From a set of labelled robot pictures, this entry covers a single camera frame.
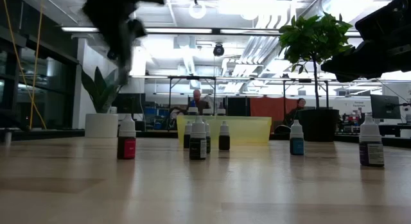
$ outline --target camera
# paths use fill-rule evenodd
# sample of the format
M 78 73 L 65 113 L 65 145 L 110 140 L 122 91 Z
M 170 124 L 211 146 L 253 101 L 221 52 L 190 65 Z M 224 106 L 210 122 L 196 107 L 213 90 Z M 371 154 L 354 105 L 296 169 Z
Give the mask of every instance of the camera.
M 383 73 L 411 71 L 411 0 L 393 0 L 359 20 L 355 27 L 363 42 L 321 65 L 339 82 L 379 78 Z
M 214 56 L 220 57 L 224 55 L 224 47 L 223 44 L 216 44 L 216 47 L 214 47 Z

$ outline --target plastic bin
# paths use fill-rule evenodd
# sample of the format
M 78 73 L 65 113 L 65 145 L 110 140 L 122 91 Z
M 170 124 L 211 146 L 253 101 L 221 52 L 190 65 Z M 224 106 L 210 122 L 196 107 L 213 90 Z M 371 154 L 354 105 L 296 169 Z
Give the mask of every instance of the plastic bin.
M 184 129 L 187 121 L 196 116 L 177 116 L 179 141 L 184 142 Z M 210 124 L 211 144 L 218 144 L 220 126 L 227 121 L 230 127 L 230 140 L 233 144 L 267 143 L 270 139 L 271 117 L 203 116 Z

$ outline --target desk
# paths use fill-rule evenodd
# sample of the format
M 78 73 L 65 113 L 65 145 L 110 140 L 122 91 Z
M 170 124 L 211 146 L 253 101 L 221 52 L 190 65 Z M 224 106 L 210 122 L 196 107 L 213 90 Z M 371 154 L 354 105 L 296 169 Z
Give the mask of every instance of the desk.
M 382 136 L 395 135 L 396 137 L 400 137 L 401 130 L 411 130 L 411 125 L 379 125 L 379 128 Z
M 305 156 L 290 156 L 288 141 L 212 146 L 202 161 L 176 139 L 138 139 L 136 160 L 117 161 L 116 148 L 116 139 L 23 141 L 6 157 L 0 146 L 1 223 L 411 220 L 408 149 L 384 148 L 376 169 L 360 166 L 358 144 L 341 142 L 308 142 Z

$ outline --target green leaves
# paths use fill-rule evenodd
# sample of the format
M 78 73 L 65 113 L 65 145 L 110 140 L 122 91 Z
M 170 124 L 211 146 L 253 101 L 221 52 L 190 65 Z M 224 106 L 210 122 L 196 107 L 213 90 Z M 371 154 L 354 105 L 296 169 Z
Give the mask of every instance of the green leaves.
M 320 41 L 320 42 L 323 42 L 323 43 L 326 43 L 326 42 L 328 41 L 328 37 L 326 37 L 326 36 L 320 36 L 320 37 L 319 37 L 319 41 Z
M 351 27 L 342 20 L 341 15 L 336 20 L 326 12 L 322 17 L 293 17 L 291 25 L 283 26 L 279 30 L 282 33 L 279 43 L 282 49 L 286 49 L 285 59 L 293 64 L 292 72 L 306 71 L 304 65 L 299 64 L 302 60 L 312 61 L 315 56 L 316 63 L 321 64 L 333 55 L 349 51 L 351 47 L 346 45 L 348 38 L 345 33 Z
M 295 15 L 291 18 L 291 26 L 295 26 Z
M 298 67 L 298 74 L 301 74 L 303 71 L 308 73 L 308 71 L 306 69 L 306 64 L 294 64 L 291 67 L 291 72 L 293 73 L 296 70 L 296 68 Z
M 114 78 L 115 70 L 107 77 Z M 101 75 L 100 69 L 97 67 L 94 72 L 94 81 L 82 69 L 82 83 L 84 89 L 89 93 L 91 101 L 97 113 L 107 113 L 112 102 L 116 99 L 119 92 L 118 81 L 106 82 Z
M 94 72 L 94 83 L 96 84 L 98 94 L 103 94 L 103 91 L 106 88 L 106 84 L 103 75 L 101 75 L 101 71 L 98 67 L 96 67 L 96 70 Z

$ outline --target computer monitor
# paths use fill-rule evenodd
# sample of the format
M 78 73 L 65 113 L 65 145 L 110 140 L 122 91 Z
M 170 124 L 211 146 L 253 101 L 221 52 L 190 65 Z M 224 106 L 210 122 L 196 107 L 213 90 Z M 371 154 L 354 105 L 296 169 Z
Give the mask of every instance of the computer monitor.
M 146 94 L 144 93 L 141 95 L 138 93 L 120 93 L 113 101 L 112 106 L 117 107 L 119 114 L 142 114 L 141 108 L 144 109 L 145 100 Z
M 397 96 L 371 95 L 372 117 L 377 119 L 401 119 Z

